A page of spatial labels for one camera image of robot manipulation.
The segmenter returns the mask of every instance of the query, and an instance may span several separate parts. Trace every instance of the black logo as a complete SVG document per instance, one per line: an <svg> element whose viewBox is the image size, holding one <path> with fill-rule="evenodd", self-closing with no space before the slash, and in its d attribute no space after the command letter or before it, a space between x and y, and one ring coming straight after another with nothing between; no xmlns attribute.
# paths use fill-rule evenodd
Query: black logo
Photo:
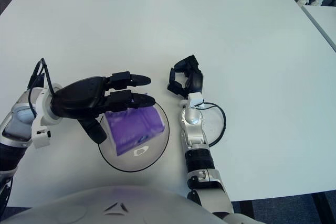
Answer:
<svg viewBox="0 0 336 224"><path fill-rule="evenodd" d="M105 209L103 212L104 215L126 215L128 213L128 210L124 203L114 203L112 206Z"/></svg>

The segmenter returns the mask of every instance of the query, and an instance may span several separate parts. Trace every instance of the round plate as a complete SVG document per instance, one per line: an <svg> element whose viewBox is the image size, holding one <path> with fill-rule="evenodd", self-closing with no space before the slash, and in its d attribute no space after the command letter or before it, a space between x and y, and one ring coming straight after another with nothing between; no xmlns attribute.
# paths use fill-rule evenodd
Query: round plate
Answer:
<svg viewBox="0 0 336 224"><path fill-rule="evenodd" d="M169 139L169 122L161 106L156 103L154 107L159 112L164 123L164 131L119 156L117 156L111 130L106 122L105 116L103 116L101 126L105 130L108 138L99 144L99 150L105 161L115 169L123 172L138 172L150 167L163 154Z"/></svg>

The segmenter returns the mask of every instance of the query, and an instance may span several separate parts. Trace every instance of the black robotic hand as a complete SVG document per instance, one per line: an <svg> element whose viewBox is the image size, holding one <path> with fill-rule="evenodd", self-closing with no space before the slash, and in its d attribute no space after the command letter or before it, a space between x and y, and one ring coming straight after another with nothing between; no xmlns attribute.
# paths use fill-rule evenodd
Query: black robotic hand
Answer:
<svg viewBox="0 0 336 224"><path fill-rule="evenodd" d="M131 93L130 90L111 92L108 96L105 96L105 91L149 83L150 78L129 72L114 73L110 77L83 79L58 90L52 98L51 110L56 116L77 119L90 138L100 144L107 136L95 119L99 114L155 104L154 98L145 94Z"/></svg>

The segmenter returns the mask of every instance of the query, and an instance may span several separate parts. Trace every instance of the robotic hand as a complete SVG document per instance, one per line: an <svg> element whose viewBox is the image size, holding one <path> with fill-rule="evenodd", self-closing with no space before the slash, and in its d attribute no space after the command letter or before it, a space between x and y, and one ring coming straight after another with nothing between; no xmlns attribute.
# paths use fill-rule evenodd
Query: robotic hand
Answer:
<svg viewBox="0 0 336 224"><path fill-rule="evenodd" d="M95 119L99 114L155 104L154 98L145 94L131 93L130 90L111 92L108 96L104 96L105 91L149 83L150 78L129 72L115 73L108 78L91 77L58 90L51 100L50 108L58 117L77 119L90 138L100 144L106 139L106 133Z"/></svg>
<svg viewBox="0 0 336 224"><path fill-rule="evenodd" d="M47 88L44 88L44 75L48 81ZM87 78L62 88L51 84L47 65L41 59L28 89L0 125L0 213L7 204L11 190L7 184L13 179L19 161L31 143L36 148L49 145L50 125L58 124L61 118L77 119L89 137L100 144L107 136L96 120L99 114L153 106L154 98L121 90L149 83L151 79L146 76L121 72L110 77ZM109 89L121 91L105 96Z"/></svg>

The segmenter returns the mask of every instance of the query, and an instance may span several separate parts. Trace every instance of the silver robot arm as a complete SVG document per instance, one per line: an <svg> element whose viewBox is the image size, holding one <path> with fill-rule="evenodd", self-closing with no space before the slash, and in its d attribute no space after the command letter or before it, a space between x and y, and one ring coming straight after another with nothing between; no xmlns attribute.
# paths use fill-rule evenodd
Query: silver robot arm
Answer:
<svg viewBox="0 0 336 224"><path fill-rule="evenodd" d="M245 215L234 214L219 171L215 168L209 144L202 129L203 116L199 108L203 103L200 92L190 93L182 100L180 115L181 141L188 169L187 183L191 192L188 199L194 201L228 224L261 223Z"/></svg>

